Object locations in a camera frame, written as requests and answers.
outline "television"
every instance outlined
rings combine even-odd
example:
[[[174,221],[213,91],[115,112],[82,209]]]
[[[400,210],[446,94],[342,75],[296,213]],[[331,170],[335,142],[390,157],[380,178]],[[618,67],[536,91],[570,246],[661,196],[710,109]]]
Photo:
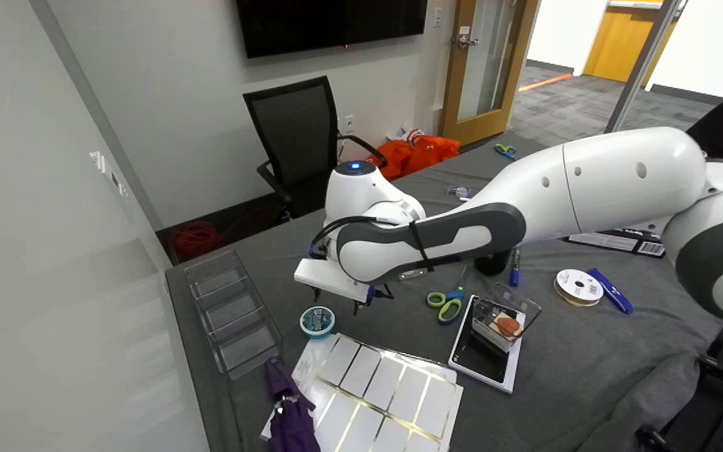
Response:
[[[236,0],[247,58],[421,35],[427,0]]]

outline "gray tablecloth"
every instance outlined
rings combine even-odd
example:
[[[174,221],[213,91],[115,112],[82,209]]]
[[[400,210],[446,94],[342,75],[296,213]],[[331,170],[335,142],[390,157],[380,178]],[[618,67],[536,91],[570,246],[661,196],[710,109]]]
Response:
[[[395,185],[433,215],[459,204],[445,194],[449,184],[480,189],[507,164],[491,149],[476,149]],[[290,369],[306,343],[299,315],[313,306],[312,290],[292,275],[323,220],[323,212],[315,212],[230,246],[281,329]],[[256,369],[231,386],[216,372],[183,266],[169,270],[167,277],[210,446],[240,450],[240,434],[244,450],[265,450],[258,437],[272,401],[264,373]],[[440,326],[424,298],[432,290],[450,289],[463,266],[450,264],[425,277],[396,281],[390,284],[395,300],[376,300],[356,317],[345,298],[324,293],[319,303],[336,313],[338,332],[447,362],[459,323]],[[635,307],[632,315],[620,313],[606,298],[591,308],[560,300],[554,275],[560,269],[591,267],[625,293]],[[506,276],[468,274],[468,294],[484,294]],[[720,323],[690,300],[668,261],[548,240],[523,247],[520,278],[520,292],[543,312],[525,335],[514,393],[459,374],[465,391],[452,450],[634,450],[633,433],[640,424],[663,426],[691,398],[698,377],[694,357],[707,349]]]

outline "black chair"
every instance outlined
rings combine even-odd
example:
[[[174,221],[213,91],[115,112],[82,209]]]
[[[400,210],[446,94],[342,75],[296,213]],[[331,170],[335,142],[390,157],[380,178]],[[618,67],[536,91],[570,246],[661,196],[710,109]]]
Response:
[[[325,190],[338,160],[339,140],[358,143],[381,158],[382,167],[387,165],[387,159],[361,138],[339,135],[336,105],[325,76],[247,92],[244,102],[269,157],[257,171],[292,217],[325,206]]]

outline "coiled red cord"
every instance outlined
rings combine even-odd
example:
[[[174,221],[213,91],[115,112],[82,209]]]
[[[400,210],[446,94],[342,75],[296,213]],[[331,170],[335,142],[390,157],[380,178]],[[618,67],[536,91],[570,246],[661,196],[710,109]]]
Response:
[[[195,221],[173,231],[171,241],[178,257],[187,261],[219,248],[223,237],[217,234],[213,224],[207,221]]]

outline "orange plastic bag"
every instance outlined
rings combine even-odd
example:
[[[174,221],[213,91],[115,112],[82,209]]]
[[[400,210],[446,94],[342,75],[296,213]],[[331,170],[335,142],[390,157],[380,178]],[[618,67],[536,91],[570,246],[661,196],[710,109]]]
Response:
[[[421,136],[417,138],[414,147],[409,146],[407,141],[393,140],[381,145],[378,152],[387,157],[387,167],[381,169],[381,174],[387,180],[396,180],[456,157],[459,155],[459,141]],[[381,165],[381,160],[372,154],[367,161],[376,166]]]

